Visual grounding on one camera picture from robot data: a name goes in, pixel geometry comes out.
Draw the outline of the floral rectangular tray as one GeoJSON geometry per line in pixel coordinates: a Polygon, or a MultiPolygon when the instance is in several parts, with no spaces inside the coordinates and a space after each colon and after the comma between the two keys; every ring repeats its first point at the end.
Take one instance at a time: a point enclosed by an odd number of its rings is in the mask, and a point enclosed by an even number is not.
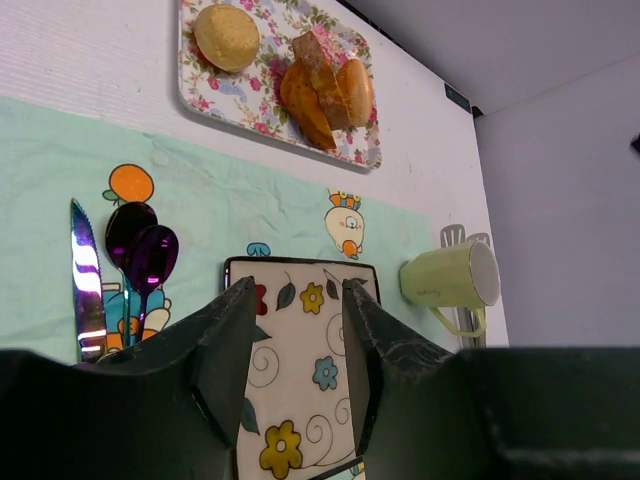
{"type": "Polygon", "coordinates": [[[177,87],[185,107],[203,117],[315,151],[279,98],[280,82],[294,60],[291,40],[312,30],[319,35],[334,69],[357,59],[372,75],[372,55],[365,37],[323,10],[317,1],[231,1],[231,6],[256,22],[261,44],[251,65],[227,73],[205,59],[193,32],[198,14],[211,4],[178,4],[177,87]]]}

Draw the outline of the black table label right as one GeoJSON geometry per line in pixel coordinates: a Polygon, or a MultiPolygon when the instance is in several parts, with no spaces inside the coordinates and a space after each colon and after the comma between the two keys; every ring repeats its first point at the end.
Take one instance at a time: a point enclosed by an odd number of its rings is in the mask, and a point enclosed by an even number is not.
{"type": "Polygon", "coordinates": [[[465,112],[467,112],[469,114],[472,113],[471,103],[469,102],[469,100],[464,95],[462,95],[460,92],[458,92],[455,88],[453,88],[448,83],[444,83],[444,89],[445,89],[446,97],[451,102],[456,104],[458,107],[463,109],[465,112]]]}

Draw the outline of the square floral ceramic plate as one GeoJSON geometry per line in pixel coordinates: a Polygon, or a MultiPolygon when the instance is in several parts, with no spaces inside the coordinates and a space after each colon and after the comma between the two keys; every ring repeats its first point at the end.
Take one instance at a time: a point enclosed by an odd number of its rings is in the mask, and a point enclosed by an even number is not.
{"type": "Polygon", "coordinates": [[[373,266],[357,262],[231,257],[224,282],[256,287],[256,331],[232,476],[350,478],[355,454],[342,322],[342,288],[380,296],[373,266]]]}

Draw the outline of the orange-brown bread slice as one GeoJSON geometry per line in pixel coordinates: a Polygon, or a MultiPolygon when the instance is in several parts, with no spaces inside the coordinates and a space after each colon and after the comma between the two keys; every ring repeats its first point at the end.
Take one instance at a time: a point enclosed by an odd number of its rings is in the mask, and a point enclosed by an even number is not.
{"type": "Polygon", "coordinates": [[[336,148],[316,91],[300,62],[295,61],[287,69],[280,85],[280,96],[286,110],[315,147],[325,151],[336,148]]]}

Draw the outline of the purple spoon back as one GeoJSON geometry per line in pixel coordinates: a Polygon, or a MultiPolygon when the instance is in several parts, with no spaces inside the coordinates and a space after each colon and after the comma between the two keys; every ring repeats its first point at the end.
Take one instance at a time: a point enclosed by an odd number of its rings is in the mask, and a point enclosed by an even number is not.
{"type": "Polygon", "coordinates": [[[109,218],[105,233],[106,252],[111,263],[122,276],[123,286],[123,348],[130,341],[131,285],[128,279],[127,258],[132,250],[134,240],[144,229],[158,224],[154,209],[140,201],[132,201],[119,206],[109,218]]]}

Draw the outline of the round yellow bun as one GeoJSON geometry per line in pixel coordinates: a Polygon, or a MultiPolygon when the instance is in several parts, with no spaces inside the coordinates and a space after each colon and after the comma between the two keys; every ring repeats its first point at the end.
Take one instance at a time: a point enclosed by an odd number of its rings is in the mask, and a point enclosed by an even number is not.
{"type": "Polygon", "coordinates": [[[238,72],[251,65],[261,45],[256,23],[245,11],[229,4],[201,10],[193,33],[204,57],[226,72],[238,72]]]}

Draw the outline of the purple spoon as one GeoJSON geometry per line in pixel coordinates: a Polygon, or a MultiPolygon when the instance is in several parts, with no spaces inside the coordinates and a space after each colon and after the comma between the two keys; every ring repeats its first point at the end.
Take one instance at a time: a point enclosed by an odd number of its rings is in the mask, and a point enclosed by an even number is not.
{"type": "Polygon", "coordinates": [[[128,279],[127,258],[132,250],[134,240],[144,229],[158,224],[154,209],[140,201],[132,201],[119,206],[109,218],[105,233],[106,252],[111,263],[122,276],[123,286],[123,348],[130,341],[131,285],[128,279]]]}
{"type": "Polygon", "coordinates": [[[152,225],[134,238],[127,257],[129,282],[140,296],[135,342],[143,339],[149,296],[169,278],[177,262],[179,241],[165,225],[152,225]]]}

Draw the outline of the light green mug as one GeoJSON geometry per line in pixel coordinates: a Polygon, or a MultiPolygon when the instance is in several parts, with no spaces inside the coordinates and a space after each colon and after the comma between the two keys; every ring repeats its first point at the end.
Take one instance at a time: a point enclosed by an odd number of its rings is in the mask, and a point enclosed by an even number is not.
{"type": "Polygon", "coordinates": [[[501,281],[496,257],[481,240],[432,250],[406,263],[399,272],[402,295],[426,307],[452,334],[477,338],[486,329],[484,309],[497,303],[501,281]],[[466,308],[478,321],[474,330],[457,328],[442,314],[443,308],[466,308]]]}

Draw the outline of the yellow bread slice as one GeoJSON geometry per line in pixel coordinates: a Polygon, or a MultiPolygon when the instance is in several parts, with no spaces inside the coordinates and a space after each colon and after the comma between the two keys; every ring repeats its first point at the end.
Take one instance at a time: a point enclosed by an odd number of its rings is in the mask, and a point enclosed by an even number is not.
{"type": "Polygon", "coordinates": [[[304,68],[332,131],[347,129],[351,117],[332,64],[313,31],[292,40],[294,57],[304,68]]]}

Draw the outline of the purple spoon front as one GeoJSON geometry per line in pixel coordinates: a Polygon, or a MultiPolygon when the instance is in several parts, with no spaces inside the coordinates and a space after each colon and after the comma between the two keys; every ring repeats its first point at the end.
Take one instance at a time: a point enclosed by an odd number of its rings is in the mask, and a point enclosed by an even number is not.
{"type": "Polygon", "coordinates": [[[152,225],[134,238],[127,257],[129,282],[140,296],[135,342],[143,339],[149,296],[169,278],[177,262],[179,241],[165,225],[152,225]]]}

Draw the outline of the sesame hot dog bun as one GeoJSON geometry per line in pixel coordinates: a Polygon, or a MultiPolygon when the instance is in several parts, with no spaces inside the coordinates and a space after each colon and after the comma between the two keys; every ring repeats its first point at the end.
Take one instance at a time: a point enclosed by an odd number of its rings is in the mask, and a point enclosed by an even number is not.
{"type": "Polygon", "coordinates": [[[343,94],[353,127],[363,127],[373,109],[373,88],[364,64],[348,60],[338,71],[337,82],[343,94]]]}

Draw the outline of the mint green cartoon placemat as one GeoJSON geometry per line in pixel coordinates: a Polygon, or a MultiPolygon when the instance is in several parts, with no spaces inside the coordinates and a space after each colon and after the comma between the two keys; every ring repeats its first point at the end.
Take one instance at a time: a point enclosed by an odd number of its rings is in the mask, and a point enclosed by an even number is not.
{"type": "MultiPolygon", "coordinates": [[[[1,102],[1,475],[77,479],[74,460],[93,405],[76,339],[70,201],[93,228],[107,356],[134,347],[214,300],[231,257],[371,265],[398,314],[400,268],[430,244],[408,210],[318,186],[212,150],[11,99],[1,102]],[[131,286],[123,348],[122,276],[106,252],[112,213],[140,201],[179,241],[176,265],[148,298],[131,286]]],[[[256,301],[256,287],[253,295],[256,301]]]]}

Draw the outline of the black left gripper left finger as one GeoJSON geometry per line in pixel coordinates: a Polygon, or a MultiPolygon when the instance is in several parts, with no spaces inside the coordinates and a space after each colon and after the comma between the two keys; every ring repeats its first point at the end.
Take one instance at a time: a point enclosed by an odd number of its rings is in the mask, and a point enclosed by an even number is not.
{"type": "Polygon", "coordinates": [[[240,426],[256,325],[243,279],[140,344],[81,367],[92,407],[77,479],[221,479],[240,426]]]}

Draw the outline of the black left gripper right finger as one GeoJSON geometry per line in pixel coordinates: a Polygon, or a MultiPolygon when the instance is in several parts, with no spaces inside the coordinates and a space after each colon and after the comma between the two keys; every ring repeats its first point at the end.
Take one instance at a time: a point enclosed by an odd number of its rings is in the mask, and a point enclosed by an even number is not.
{"type": "Polygon", "coordinates": [[[369,479],[477,479],[480,426],[460,358],[343,285],[356,453],[369,479]]]}

